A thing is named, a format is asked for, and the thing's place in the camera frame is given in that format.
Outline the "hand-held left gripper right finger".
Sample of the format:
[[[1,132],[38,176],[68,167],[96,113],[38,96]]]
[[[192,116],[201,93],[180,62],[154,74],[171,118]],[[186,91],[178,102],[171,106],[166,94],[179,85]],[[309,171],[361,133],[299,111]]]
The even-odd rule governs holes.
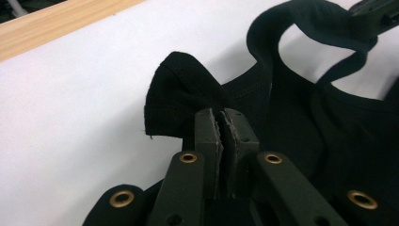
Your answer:
[[[227,196],[244,199],[249,196],[251,190],[250,158],[260,150],[260,142],[243,113],[231,108],[224,109],[222,144]]]

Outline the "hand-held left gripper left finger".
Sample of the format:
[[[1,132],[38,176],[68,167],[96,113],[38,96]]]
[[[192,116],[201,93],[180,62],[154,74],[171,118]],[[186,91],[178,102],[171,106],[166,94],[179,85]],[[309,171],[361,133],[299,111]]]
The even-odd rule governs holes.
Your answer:
[[[217,199],[219,190],[219,165],[223,152],[219,126],[211,108],[195,114],[195,151],[204,156],[204,197]]]

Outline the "black tank top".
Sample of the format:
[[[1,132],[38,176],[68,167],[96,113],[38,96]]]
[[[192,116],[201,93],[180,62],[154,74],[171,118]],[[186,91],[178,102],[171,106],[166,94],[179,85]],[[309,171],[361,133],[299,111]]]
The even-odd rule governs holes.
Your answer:
[[[399,80],[382,100],[335,82],[359,71],[380,35],[356,35],[349,8],[290,0],[247,33],[255,64],[218,83],[192,56],[158,67],[144,107],[150,136],[183,142],[165,178],[148,189],[107,190],[83,226],[399,226]],[[195,114],[243,113],[260,142],[249,196],[227,196],[223,152],[218,198],[204,197],[204,156]]]

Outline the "wooden table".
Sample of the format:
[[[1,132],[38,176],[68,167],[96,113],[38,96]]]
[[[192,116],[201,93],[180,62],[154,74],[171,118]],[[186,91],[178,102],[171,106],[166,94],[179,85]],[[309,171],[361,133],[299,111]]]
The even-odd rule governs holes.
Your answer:
[[[0,62],[96,23],[144,0],[66,0],[0,24]]]

